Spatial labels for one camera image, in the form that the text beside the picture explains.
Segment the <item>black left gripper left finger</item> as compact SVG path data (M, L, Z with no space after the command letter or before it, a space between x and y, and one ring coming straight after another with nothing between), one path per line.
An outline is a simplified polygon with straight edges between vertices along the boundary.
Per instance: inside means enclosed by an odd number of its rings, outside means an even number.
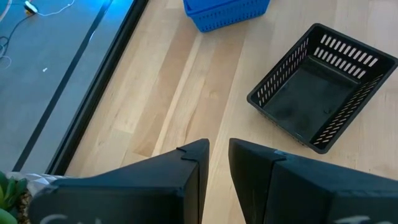
M58 179L31 201L31 224L201 224L208 139L87 178Z

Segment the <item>white geometric plant pot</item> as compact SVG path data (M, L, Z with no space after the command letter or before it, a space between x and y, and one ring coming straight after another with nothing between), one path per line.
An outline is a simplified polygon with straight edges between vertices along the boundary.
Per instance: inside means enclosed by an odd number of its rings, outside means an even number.
M16 206L12 213L17 218L18 224L31 224L28 218L29 204L33 196L42 190L47 185L51 184L58 179L66 179L68 176L62 175L49 175L49 174L36 174L36 173L21 173L21 172L8 172L6 177L13 177L16 180L27 179L27 189L18 199Z

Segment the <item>white yellow power plug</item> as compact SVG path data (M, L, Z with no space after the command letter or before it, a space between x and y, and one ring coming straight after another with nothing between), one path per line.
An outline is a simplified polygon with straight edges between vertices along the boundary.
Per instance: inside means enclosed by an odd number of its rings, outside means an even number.
M30 0L24 1L24 9L27 15L34 15L38 13L38 9L30 2Z

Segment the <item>black plastic slotted basket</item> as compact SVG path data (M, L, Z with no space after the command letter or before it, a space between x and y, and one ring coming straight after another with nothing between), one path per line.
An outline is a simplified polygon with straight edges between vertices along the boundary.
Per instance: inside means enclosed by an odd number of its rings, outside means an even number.
M398 68L398 58L314 23L249 92L250 105L327 153Z

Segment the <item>green succulent plant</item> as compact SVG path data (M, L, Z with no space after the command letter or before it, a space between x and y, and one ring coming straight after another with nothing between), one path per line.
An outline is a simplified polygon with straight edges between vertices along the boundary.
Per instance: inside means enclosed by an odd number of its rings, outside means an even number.
M0 171L0 224L18 224L12 213L20 196L27 189L27 179L7 178Z

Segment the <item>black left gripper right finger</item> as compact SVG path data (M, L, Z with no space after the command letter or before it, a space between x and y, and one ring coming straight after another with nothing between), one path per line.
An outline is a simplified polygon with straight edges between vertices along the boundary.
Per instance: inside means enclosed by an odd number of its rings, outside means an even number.
M398 224L398 180L229 140L246 224Z

